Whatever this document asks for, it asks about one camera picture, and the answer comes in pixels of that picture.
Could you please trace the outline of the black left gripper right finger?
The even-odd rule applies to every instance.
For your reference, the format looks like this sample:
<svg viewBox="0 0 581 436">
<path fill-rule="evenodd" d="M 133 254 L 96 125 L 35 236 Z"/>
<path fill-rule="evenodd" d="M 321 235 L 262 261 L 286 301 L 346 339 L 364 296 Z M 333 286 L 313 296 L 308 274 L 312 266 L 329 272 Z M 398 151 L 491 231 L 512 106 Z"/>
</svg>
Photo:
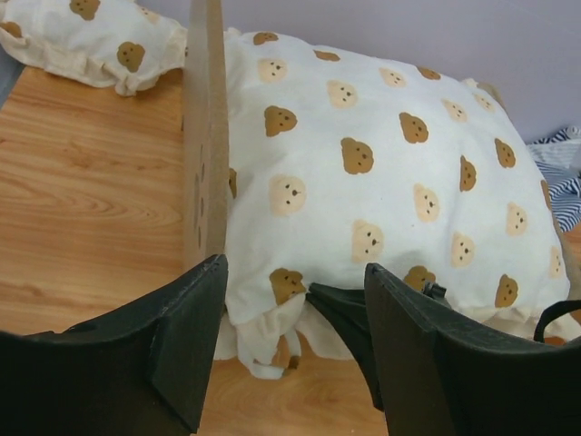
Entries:
<svg viewBox="0 0 581 436">
<path fill-rule="evenodd" d="M 365 298 L 389 434 L 579 434 L 578 339 L 554 346 L 489 328 L 376 263 Z"/>
</svg>

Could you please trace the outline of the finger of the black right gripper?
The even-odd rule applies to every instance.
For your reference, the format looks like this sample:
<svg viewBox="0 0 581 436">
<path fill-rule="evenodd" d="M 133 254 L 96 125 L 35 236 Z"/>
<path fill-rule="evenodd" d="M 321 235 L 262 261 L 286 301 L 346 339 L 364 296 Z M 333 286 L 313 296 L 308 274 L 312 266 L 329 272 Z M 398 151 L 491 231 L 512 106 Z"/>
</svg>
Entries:
<svg viewBox="0 0 581 436">
<path fill-rule="evenodd" d="M 312 283 L 306 299 L 350 350 L 367 383 L 374 408 L 384 411 L 364 291 Z"/>
</svg>

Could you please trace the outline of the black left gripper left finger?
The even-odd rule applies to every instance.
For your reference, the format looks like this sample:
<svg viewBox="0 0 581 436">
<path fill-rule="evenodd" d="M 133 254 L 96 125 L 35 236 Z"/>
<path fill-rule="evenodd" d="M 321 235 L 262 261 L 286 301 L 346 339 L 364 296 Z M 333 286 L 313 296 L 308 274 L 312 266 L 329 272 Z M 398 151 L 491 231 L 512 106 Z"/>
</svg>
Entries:
<svg viewBox="0 0 581 436">
<path fill-rule="evenodd" d="M 228 279 L 214 255 L 64 332 L 1 335 L 4 435 L 191 435 Z"/>
</svg>

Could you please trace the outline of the large bear print cushion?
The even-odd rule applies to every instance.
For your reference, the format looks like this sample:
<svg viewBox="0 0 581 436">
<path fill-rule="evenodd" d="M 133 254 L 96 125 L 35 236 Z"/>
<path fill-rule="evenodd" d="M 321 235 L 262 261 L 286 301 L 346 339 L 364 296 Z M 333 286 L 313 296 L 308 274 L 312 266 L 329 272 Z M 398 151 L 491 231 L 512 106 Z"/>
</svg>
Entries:
<svg viewBox="0 0 581 436">
<path fill-rule="evenodd" d="M 548 184 L 502 106 L 425 67 L 272 32 L 224 35 L 230 128 L 226 313 L 215 351 L 278 379 L 280 338 L 347 360 L 306 300 L 379 263 L 531 338 L 572 286 Z"/>
</svg>

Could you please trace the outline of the wooden striped pet bed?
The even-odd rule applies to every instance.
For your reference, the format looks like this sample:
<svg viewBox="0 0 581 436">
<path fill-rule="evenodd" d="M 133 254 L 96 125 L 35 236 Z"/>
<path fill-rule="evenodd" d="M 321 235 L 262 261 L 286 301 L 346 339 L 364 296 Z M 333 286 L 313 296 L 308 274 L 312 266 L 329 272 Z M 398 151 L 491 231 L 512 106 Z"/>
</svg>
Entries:
<svg viewBox="0 0 581 436">
<path fill-rule="evenodd" d="M 192 1 L 183 69 L 185 270 L 222 253 L 229 179 L 229 130 L 222 2 Z"/>
</svg>

